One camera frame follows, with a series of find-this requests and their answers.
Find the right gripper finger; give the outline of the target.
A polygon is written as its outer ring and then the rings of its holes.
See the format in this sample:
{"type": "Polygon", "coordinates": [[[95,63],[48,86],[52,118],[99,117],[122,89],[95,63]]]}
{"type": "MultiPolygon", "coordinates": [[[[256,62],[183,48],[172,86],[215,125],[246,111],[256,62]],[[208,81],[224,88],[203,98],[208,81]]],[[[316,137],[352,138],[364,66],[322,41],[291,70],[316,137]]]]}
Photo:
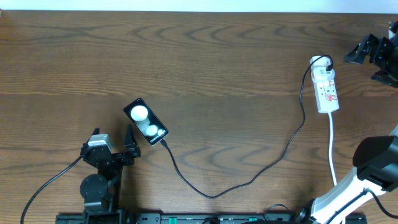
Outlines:
{"type": "Polygon", "coordinates": [[[397,77],[383,71],[379,70],[374,75],[371,76],[372,80],[381,82],[387,86],[391,86],[393,88],[397,88],[397,77]]]}
{"type": "Polygon", "coordinates": [[[363,40],[350,52],[346,53],[343,61],[348,63],[363,64],[366,56],[371,56],[378,38],[373,34],[363,37],[363,40]]]}

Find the black flip smartphone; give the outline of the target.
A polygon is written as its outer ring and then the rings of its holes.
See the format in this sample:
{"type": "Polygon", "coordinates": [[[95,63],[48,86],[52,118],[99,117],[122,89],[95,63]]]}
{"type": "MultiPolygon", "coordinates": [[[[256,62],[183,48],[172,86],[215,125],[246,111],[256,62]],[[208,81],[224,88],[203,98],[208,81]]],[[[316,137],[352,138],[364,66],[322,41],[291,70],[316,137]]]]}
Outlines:
{"type": "Polygon", "coordinates": [[[168,135],[168,129],[142,98],[128,104],[123,111],[151,146],[168,135]]]}

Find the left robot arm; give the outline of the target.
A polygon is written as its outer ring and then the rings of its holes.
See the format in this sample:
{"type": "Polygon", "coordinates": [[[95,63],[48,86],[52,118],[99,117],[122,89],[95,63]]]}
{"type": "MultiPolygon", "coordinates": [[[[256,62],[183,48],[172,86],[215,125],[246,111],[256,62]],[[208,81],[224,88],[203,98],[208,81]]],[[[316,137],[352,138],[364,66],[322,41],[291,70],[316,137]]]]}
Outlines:
{"type": "Polygon", "coordinates": [[[113,153],[113,144],[107,134],[96,128],[82,145],[80,156],[97,173],[87,176],[80,185],[84,199],[84,223],[135,223],[136,217],[119,207],[122,171],[134,164],[141,150],[134,138],[132,126],[127,125],[124,152],[113,153]]]}

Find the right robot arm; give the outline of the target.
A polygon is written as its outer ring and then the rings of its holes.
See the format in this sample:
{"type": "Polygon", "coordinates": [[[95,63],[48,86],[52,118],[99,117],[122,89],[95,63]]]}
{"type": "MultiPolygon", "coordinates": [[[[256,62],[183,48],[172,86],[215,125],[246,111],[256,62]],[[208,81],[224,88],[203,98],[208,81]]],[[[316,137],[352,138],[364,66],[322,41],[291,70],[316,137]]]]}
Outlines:
{"type": "MultiPolygon", "coordinates": [[[[397,88],[397,23],[390,22],[388,37],[378,38],[369,34],[351,51],[344,61],[362,64],[368,57],[379,68],[372,79],[397,88]]],[[[333,59],[316,55],[307,68],[310,74],[318,112],[330,116],[338,110],[333,59]]],[[[295,217],[294,223],[362,223],[363,218],[351,218],[350,214],[368,200],[374,199],[378,207],[390,218],[379,196],[397,188],[397,131],[388,136],[369,137],[361,141],[353,156],[353,167],[337,181],[333,165],[333,146],[328,146],[328,162],[333,188],[311,200],[295,217]]]]}

